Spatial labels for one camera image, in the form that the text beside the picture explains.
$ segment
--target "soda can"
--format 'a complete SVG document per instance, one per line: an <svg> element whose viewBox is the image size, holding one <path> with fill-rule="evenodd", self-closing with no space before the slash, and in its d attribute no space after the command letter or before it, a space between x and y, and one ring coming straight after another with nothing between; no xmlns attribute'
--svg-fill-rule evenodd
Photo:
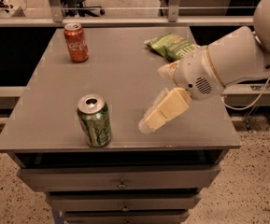
<svg viewBox="0 0 270 224"><path fill-rule="evenodd" d="M103 147L111 139L108 107L98 94L88 94L78 102L78 118L90 147Z"/></svg>
<svg viewBox="0 0 270 224"><path fill-rule="evenodd" d="M69 23L64 27L64 36L73 62L84 62L89 58L88 46L86 44L85 33L78 23Z"/></svg>

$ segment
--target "can lid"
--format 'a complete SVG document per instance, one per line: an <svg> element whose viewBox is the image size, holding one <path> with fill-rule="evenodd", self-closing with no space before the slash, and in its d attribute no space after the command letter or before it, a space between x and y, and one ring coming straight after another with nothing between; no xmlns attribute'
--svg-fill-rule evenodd
<svg viewBox="0 0 270 224"><path fill-rule="evenodd" d="M69 23L67 24L64 29L67 31L76 31L81 27L81 25L79 23Z"/></svg>
<svg viewBox="0 0 270 224"><path fill-rule="evenodd" d="M88 94L78 101L78 109L84 114L94 114L105 106L105 99L99 94Z"/></svg>

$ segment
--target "drawer handle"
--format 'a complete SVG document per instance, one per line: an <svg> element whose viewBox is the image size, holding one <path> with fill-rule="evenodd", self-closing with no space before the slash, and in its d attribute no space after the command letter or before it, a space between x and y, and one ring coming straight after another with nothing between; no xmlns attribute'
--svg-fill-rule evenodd
<svg viewBox="0 0 270 224"><path fill-rule="evenodd" d="M128 211L129 211L129 208L127 207L127 204L125 203L124 207L122 208L122 212L128 212Z"/></svg>
<svg viewBox="0 0 270 224"><path fill-rule="evenodd" d="M127 186L126 186L126 184L124 184L123 180L121 180L120 184L117 187L118 187L118 189L126 189L127 188Z"/></svg>

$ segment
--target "green soda can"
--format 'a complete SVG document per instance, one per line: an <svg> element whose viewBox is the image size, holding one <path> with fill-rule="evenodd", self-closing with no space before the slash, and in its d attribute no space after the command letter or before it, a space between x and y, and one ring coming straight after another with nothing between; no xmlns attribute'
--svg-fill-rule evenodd
<svg viewBox="0 0 270 224"><path fill-rule="evenodd" d="M88 94L78 102L78 118L90 147L103 147L111 138L108 107L98 94Z"/></svg>

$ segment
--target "metal frame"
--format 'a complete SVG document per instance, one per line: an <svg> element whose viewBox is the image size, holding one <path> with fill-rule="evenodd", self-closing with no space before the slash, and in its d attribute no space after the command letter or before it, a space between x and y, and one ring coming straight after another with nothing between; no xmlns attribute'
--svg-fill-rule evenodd
<svg viewBox="0 0 270 224"><path fill-rule="evenodd" d="M77 22L83 27L154 27L154 26L251 26L252 16L195 16L178 17L177 21L170 22L166 17L158 18L64 18L62 21L53 19L0 19L0 27L64 27L69 22Z"/></svg>
<svg viewBox="0 0 270 224"><path fill-rule="evenodd" d="M169 0L168 20L171 22L178 20L180 0Z"/></svg>
<svg viewBox="0 0 270 224"><path fill-rule="evenodd" d="M78 22L83 27L127 27L127 26L242 26L252 25L251 16L186 16L178 15L179 1L169 0L167 17L157 18L67 18L61 0L49 0L50 19L9 18L0 19L0 27L64 27L69 22Z"/></svg>
<svg viewBox="0 0 270 224"><path fill-rule="evenodd" d="M49 0L49 3L53 21L62 21L64 18L64 12L62 10L61 0Z"/></svg>

